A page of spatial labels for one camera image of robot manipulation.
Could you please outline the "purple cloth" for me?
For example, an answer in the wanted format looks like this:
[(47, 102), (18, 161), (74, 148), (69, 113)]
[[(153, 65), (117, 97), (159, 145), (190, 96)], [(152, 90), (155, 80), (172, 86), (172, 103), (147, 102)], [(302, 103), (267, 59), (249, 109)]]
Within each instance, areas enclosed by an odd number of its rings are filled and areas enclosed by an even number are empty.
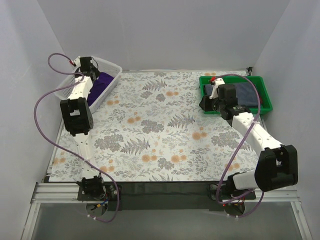
[(98, 97), (103, 93), (103, 91), (111, 84), (114, 80), (114, 77), (111, 75), (100, 72), (99, 78), (93, 83), (93, 86), (90, 90), (90, 94), (87, 97), (87, 103), (90, 107), (98, 99)]

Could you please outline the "grey cloth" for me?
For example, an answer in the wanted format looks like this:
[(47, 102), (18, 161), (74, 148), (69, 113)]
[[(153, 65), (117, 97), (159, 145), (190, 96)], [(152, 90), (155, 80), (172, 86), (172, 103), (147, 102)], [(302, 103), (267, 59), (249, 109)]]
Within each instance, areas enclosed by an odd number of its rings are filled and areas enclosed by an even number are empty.
[(199, 106), (205, 112), (235, 106), (257, 109), (260, 103), (260, 97), (256, 95), (255, 88), (248, 82), (206, 84), (204, 91), (205, 94)]

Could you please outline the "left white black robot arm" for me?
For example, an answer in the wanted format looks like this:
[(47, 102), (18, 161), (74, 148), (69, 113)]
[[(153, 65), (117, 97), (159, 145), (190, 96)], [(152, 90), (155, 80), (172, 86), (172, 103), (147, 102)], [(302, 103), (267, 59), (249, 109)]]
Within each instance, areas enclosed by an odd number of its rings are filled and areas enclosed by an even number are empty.
[(98, 72), (94, 66), (80, 67), (74, 79), (76, 85), (67, 99), (60, 101), (65, 129), (72, 135), (78, 154), (87, 161), (79, 186), (85, 195), (95, 200), (101, 200), (106, 194), (101, 173), (92, 167), (96, 164), (91, 137), (94, 120), (87, 102)]

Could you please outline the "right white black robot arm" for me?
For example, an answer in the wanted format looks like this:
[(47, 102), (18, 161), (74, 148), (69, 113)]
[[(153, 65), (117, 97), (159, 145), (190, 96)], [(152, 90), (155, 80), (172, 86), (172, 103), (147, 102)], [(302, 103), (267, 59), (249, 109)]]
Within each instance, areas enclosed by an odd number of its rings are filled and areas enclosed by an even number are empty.
[(254, 171), (235, 173), (227, 177), (226, 191), (260, 189), (264, 192), (298, 183), (298, 152), (293, 145), (284, 145), (273, 138), (255, 120), (251, 111), (240, 105), (225, 105), (218, 98), (204, 96), (199, 106), (205, 112), (217, 110), (229, 125), (245, 137), (258, 156)]

